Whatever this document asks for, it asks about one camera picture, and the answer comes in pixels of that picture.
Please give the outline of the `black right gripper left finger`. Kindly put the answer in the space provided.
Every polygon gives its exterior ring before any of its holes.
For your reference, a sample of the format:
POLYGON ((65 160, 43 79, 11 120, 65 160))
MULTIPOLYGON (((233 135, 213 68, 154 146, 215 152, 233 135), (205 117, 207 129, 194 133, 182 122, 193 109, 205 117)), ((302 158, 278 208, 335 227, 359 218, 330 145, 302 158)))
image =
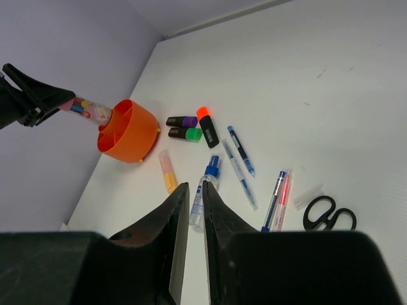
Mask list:
POLYGON ((185 182, 157 208, 109 238, 120 248, 113 261, 117 304, 180 304, 189 203, 185 182))

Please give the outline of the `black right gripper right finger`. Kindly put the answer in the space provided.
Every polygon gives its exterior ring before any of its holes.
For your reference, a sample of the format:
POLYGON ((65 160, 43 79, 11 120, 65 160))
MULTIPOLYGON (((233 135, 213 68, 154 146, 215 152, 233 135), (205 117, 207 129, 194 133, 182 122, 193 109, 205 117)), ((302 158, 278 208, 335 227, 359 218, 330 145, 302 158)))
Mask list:
POLYGON ((203 184, 205 250, 211 304, 263 304, 260 234, 203 184))

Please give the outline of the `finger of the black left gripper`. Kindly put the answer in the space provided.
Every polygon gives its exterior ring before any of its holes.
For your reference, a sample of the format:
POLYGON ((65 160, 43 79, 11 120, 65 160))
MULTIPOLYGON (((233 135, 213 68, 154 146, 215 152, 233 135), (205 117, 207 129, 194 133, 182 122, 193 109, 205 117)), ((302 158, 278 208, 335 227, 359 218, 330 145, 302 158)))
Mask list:
POLYGON ((1 71, 1 127, 18 122, 34 127, 53 116, 75 97, 73 91, 30 78, 12 64, 1 71))

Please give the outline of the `pink patterned tube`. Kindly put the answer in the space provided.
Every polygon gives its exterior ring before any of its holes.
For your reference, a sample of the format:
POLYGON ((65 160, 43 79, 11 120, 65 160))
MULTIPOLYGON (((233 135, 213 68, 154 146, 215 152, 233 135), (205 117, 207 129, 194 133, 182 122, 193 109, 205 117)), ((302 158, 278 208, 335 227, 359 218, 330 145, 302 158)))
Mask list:
POLYGON ((77 114, 98 126, 106 126, 113 114, 111 108, 81 97, 72 98, 61 105, 59 109, 77 114))

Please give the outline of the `dark blue gel pen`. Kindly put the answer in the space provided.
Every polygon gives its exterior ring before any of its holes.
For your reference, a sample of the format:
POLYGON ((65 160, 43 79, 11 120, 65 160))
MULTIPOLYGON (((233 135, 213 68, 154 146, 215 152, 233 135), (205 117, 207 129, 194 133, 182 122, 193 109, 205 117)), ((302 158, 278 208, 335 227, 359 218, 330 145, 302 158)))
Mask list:
POLYGON ((239 137, 238 137, 238 135, 237 135, 237 133, 236 133, 234 127, 232 127, 231 125, 229 125, 229 126, 227 127, 227 130, 228 130, 228 132, 229 132, 229 134, 230 134, 230 137, 231 137, 233 143, 235 144, 235 147, 237 148, 237 151, 238 151, 240 157, 242 158, 242 161, 244 162, 244 165, 245 165, 247 171, 248 171, 253 177, 256 177, 255 169, 254 169, 254 167, 253 167, 253 165, 252 165, 252 162, 251 162, 250 158, 248 157, 247 152, 246 152, 246 150, 244 149, 244 147, 243 147, 243 145, 242 145, 242 143, 241 143, 241 141, 240 141, 240 139, 239 139, 239 137))

